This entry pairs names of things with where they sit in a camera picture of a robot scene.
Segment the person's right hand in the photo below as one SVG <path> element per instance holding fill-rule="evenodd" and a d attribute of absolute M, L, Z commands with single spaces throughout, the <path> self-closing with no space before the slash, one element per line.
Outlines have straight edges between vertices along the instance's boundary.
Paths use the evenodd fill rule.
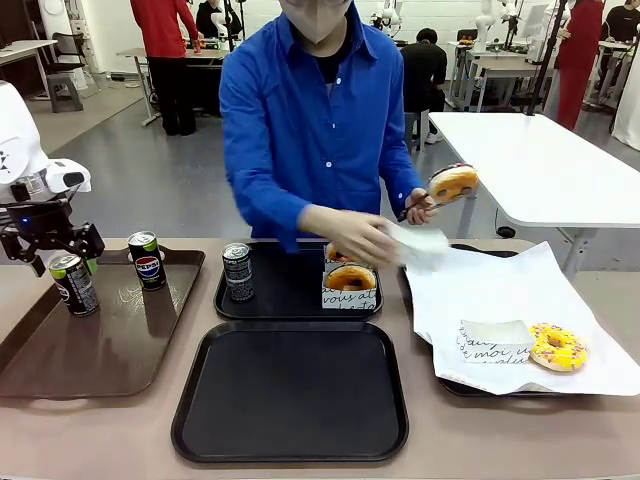
<path fill-rule="evenodd" d="M 376 267 L 397 263 L 397 245 L 388 234 L 391 223 L 381 216 L 311 204 L 303 209 L 297 225 L 363 263 Z"/>

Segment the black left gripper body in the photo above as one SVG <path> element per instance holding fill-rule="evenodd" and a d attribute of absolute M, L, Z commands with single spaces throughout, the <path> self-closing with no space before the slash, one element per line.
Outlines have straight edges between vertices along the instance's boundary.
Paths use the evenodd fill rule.
<path fill-rule="evenodd" d="M 1 242 L 10 250 L 20 250 L 20 240 L 36 248 L 70 246 L 76 240 L 70 221 L 72 208 L 66 197 L 53 200 L 2 203 L 8 219 L 1 227 Z"/>

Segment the person's left hand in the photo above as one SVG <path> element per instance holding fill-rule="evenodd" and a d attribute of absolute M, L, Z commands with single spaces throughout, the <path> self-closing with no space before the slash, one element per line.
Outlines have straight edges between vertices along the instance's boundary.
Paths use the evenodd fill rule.
<path fill-rule="evenodd" d="M 411 225 L 427 224 L 435 214 L 433 205 L 427 190 L 413 189 L 406 199 L 406 221 Z"/>

